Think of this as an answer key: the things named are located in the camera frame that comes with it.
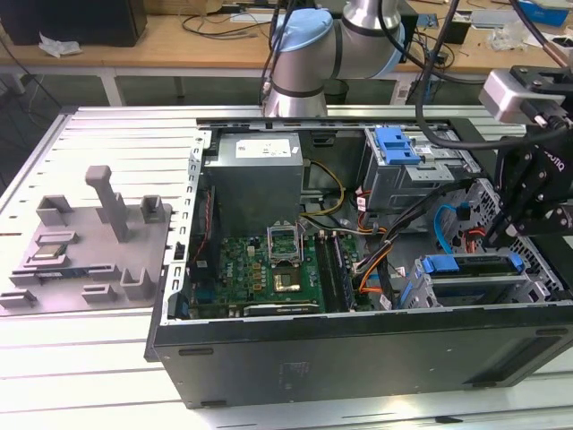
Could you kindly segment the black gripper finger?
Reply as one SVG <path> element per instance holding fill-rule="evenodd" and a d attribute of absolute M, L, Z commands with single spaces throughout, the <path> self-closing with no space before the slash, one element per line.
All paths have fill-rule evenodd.
<path fill-rule="evenodd" d="M 503 174 L 503 244 L 517 237 L 563 232 L 567 226 L 567 175 L 549 169 Z"/>
<path fill-rule="evenodd" d="M 499 196 L 498 214 L 492 219 L 486 235 L 488 245 L 508 245 L 507 228 L 516 223 L 523 213 L 522 184 L 531 164 L 529 147 L 500 149 L 496 162 L 494 188 Z"/>

